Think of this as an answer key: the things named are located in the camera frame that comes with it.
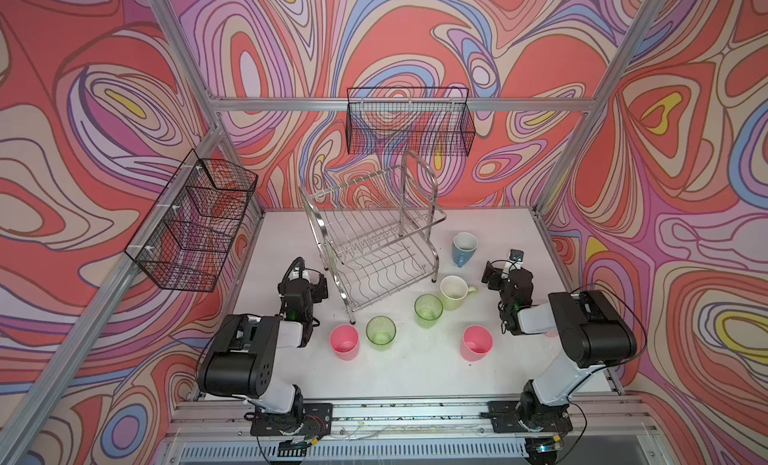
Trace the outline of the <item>light green ceramic mug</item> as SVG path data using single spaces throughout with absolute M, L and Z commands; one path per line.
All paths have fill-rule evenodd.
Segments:
M 478 291 L 476 287 L 455 275 L 444 277 L 440 282 L 439 290 L 440 301 L 443 308 L 448 311 L 457 310 Z

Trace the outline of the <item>pink plastic cup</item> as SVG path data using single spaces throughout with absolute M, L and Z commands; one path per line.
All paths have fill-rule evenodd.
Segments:
M 494 339 L 489 330 L 480 325 L 467 327 L 462 335 L 460 354 L 468 362 L 486 357 L 493 349 Z
M 329 336 L 329 345 L 334 354 L 341 360 L 353 360 L 359 351 L 359 334 L 350 324 L 335 327 Z

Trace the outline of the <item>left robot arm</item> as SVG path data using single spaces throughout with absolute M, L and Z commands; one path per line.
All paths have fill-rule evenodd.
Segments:
M 327 280 L 297 265 L 278 284 L 278 295 L 275 315 L 225 317 L 197 371 L 202 393 L 240 398 L 268 414 L 292 414 L 300 405 L 300 388 L 275 376 L 276 352 L 308 345 L 319 326 L 314 306 L 328 298 Z

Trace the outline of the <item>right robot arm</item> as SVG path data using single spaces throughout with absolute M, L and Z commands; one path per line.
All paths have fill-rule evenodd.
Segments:
M 560 424 L 570 399 L 592 375 L 630 361 L 638 351 L 634 332 L 600 291 L 553 292 L 532 301 L 533 274 L 509 260 L 488 261 L 481 282 L 500 295 L 501 329 L 514 336 L 555 332 L 562 351 L 528 381 L 514 415 L 526 430 Z

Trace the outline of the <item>steel two-tier dish rack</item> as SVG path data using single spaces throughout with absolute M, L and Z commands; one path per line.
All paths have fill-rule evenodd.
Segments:
M 438 279 L 433 227 L 446 220 L 433 169 L 407 151 L 400 162 L 300 199 L 324 269 L 349 322 L 362 309 L 424 279 Z

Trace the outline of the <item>blue ceramic mug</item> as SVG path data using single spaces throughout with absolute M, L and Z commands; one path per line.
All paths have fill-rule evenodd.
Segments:
M 454 264 L 462 268 L 473 257 L 478 247 L 478 239 L 469 232 L 459 232 L 452 240 L 452 260 Z

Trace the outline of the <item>green transparent cup right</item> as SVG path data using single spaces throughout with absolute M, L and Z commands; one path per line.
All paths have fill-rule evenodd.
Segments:
M 443 314 L 441 300 L 432 294 L 423 294 L 414 302 L 417 324 L 425 329 L 433 327 Z

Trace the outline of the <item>green transparent cup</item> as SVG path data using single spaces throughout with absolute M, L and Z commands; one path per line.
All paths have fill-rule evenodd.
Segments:
M 423 294 L 414 302 L 417 324 L 425 329 L 433 327 L 443 314 L 441 300 L 432 294 Z
M 389 349 L 397 335 L 394 321 L 387 316 L 375 316 L 366 325 L 365 334 L 368 342 L 377 350 Z

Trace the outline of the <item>green transparent cup left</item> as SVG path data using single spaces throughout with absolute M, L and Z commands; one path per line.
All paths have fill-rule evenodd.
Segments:
M 368 342 L 377 350 L 389 349 L 397 335 L 394 321 L 387 316 L 375 316 L 366 325 L 365 334 Z

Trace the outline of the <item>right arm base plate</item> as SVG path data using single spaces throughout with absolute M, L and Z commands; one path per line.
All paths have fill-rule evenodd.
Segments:
M 549 407 L 521 405 L 519 401 L 490 401 L 479 414 L 491 422 L 495 433 L 567 434 L 573 424 L 565 405 Z

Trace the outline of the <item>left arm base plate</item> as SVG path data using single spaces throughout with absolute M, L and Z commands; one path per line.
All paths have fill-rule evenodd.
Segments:
M 333 405 L 319 402 L 295 406 L 287 414 L 270 414 L 259 409 L 244 414 L 251 423 L 250 434 L 258 437 L 322 438 L 332 430 Z

